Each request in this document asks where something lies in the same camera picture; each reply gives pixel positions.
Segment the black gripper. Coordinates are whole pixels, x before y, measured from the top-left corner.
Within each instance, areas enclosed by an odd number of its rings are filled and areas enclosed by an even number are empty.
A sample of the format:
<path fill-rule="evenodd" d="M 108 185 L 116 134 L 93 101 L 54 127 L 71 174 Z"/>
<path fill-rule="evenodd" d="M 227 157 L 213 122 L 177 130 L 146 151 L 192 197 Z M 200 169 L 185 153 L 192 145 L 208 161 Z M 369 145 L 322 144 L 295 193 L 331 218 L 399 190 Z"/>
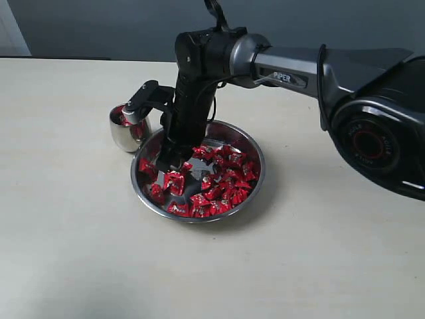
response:
<path fill-rule="evenodd" d="M 181 169 L 192 157 L 193 147 L 201 144 L 216 88 L 211 78 L 178 74 L 171 119 L 155 162 L 159 171 Z"/>

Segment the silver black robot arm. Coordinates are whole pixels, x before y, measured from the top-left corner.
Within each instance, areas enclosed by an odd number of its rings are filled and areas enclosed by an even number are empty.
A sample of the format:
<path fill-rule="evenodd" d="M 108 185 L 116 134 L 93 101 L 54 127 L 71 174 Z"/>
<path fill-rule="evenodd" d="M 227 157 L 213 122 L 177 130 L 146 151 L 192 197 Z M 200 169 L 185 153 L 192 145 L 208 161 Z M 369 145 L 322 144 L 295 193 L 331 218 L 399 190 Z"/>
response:
<path fill-rule="evenodd" d="M 244 27 L 177 36 L 179 69 L 157 167 L 188 160 L 201 144 L 220 83 L 280 87 L 315 98 L 321 129 L 373 183 L 424 199 L 424 58 L 406 49 L 274 47 Z"/>

